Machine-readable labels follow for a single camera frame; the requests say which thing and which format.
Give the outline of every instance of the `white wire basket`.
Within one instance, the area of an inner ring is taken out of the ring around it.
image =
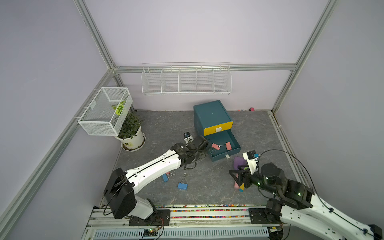
[[[195,68],[144,68],[141,74],[145,95],[230,94],[229,66]]]
[[[88,135],[117,136],[131,104],[128,88],[101,88],[78,122]]]

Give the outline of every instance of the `mounting plate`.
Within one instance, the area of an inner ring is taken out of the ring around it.
[[[270,223],[281,223],[281,222],[269,222],[264,213],[265,208],[248,209],[249,218],[251,224],[270,224]]]
[[[157,210],[157,214],[155,217],[161,217],[164,220],[164,226],[169,226],[170,220],[170,210]],[[144,220],[138,217],[133,217],[129,220],[130,226],[148,226],[152,221]]]

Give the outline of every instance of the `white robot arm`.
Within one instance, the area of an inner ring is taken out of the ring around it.
[[[125,172],[120,168],[112,173],[104,195],[116,219],[133,216],[138,225],[154,223],[161,213],[149,199],[136,194],[164,173],[203,157],[208,142],[202,137],[185,137],[186,144],[175,144],[163,155],[140,167]],[[286,179],[284,171],[273,163],[264,164],[260,172],[255,151],[244,153],[243,157],[247,160],[248,169],[229,171],[237,184],[244,184],[245,188],[256,185],[278,197],[269,199],[264,209],[249,209],[251,222],[256,218],[259,222],[255,223],[262,223],[262,218],[265,223],[287,223],[327,240],[382,239],[381,228],[360,223],[341,213],[302,183]]]
[[[170,170],[186,166],[205,156],[208,141],[203,137],[192,139],[190,133],[184,134],[185,144],[175,144],[163,155],[134,169],[112,172],[104,190],[104,196],[116,219],[125,216],[154,221],[157,210],[149,199],[142,199],[136,194],[148,183]]]
[[[286,179],[284,171],[273,163],[264,164],[260,172],[258,157],[255,151],[244,153],[249,168],[230,170],[229,173],[245,188],[253,184],[274,195],[260,213],[268,222],[291,224],[323,239],[382,239],[381,228],[363,224],[338,211],[302,183]]]

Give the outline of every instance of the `black cable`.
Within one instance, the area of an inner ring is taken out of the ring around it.
[[[197,162],[196,161],[194,161],[194,163],[195,163],[195,166],[194,167],[187,167],[187,165],[184,165],[184,170],[192,170],[192,169],[194,169],[196,166],[197,166]]]
[[[124,186],[124,184],[125,184],[127,181],[128,181],[128,179],[125,180],[125,182],[118,188],[118,190],[116,190],[116,192],[113,194],[113,196],[111,197],[111,199],[109,200],[109,202],[108,202],[107,205],[105,206],[104,211],[103,211],[103,215],[104,215],[104,216],[107,216],[107,215],[109,215],[109,214],[112,213],[112,211],[111,211],[110,213],[105,214],[105,210],[107,209],[108,205],[111,203],[111,201],[112,201],[113,197],[116,195],[116,193],[121,189],[122,186]]]
[[[262,154],[260,154],[260,156],[259,156],[259,162],[258,162],[258,163],[260,163],[260,158],[261,158],[261,156],[262,156],[264,153],[269,152],[269,151],[280,151],[280,152],[285,152],[285,153],[287,153],[288,155],[292,156],[294,159],[296,159],[296,160],[303,166],[303,168],[305,169],[305,171],[307,172],[307,174],[308,174],[308,176],[309,176],[309,178],[310,178],[310,180],[311,180],[311,183],[312,183],[314,192],[316,193],[318,199],[319,199],[320,202],[324,205],[324,207],[326,207],[329,211],[331,211],[332,213],[336,214],[336,216],[340,217],[341,219],[343,219],[343,220],[346,221],[347,223],[351,224],[352,226],[358,228],[359,230],[363,231],[364,233],[367,233],[368,235],[371,235],[372,237],[375,237],[374,235],[370,234],[369,232],[364,231],[363,229],[361,229],[361,228],[359,228],[358,226],[354,225],[354,224],[351,223],[350,221],[346,220],[345,218],[343,218],[342,216],[340,216],[339,214],[337,214],[335,211],[333,211],[333,209],[331,210],[327,205],[324,204],[324,202],[321,200],[319,194],[317,193],[316,187],[314,186],[313,180],[312,180],[311,175],[310,175],[310,173],[308,172],[307,168],[306,168],[306,167],[305,167],[305,166],[304,166],[304,165],[303,165],[303,164],[302,164],[302,163],[301,163],[301,162],[300,162],[294,155],[290,154],[289,152],[280,150],[280,149],[269,149],[269,150],[263,152]]]
[[[257,190],[259,190],[259,193],[263,196],[263,197],[266,197],[268,199],[270,199],[270,197],[267,197],[266,195],[264,195],[261,191],[260,191],[260,188],[258,187]]]
[[[158,238],[156,238],[155,240],[158,240],[158,239],[163,235],[163,233],[164,233],[164,220],[161,218],[161,221],[162,221],[161,228],[162,228],[163,230],[161,231],[161,234],[158,236]]]
[[[151,222],[150,224],[147,224],[147,226],[152,226],[152,224],[153,223],[155,223],[156,222],[156,218],[155,218],[155,220],[153,220],[153,222]],[[151,235],[151,233],[144,233],[144,231],[143,231],[143,235],[141,236],[141,239],[143,239],[143,237],[155,237],[154,235]]]
[[[138,173],[140,173],[141,171],[143,171],[143,170],[149,168],[150,166],[153,166],[153,165],[155,165],[156,163],[163,161],[164,159],[167,159],[167,158],[169,158],[169,157],[172,157],[172,156],[175,155],[175,154],[177,154],[177,153],[174,153],[174,154],[172,154],[172,155],[170,155],[170,156],[168,156],[168,157],[162,158],[162,159],[158,160],[157,162],[152,163],[151,165],[149,165],[149,166],[147,166],[147,167],[141,169],[140,171],[138,171],[136,174],[133,174],[133,175],[130,176],[128,179],[130,179],[130,178],[133,177],[133,176],[136,176]]]
[[[286,240],[288,238],[290,231],[291,231],[291,224],[289,225],[288,234],[287,234],[287,236],[283,240]]]

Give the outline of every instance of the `purple sponge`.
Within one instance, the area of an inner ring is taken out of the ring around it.
[[[235,157],[235,161],[233,162],[233,168],[237,170],[237,166],[239,165],[247,165],[247,161],[242,157]]]

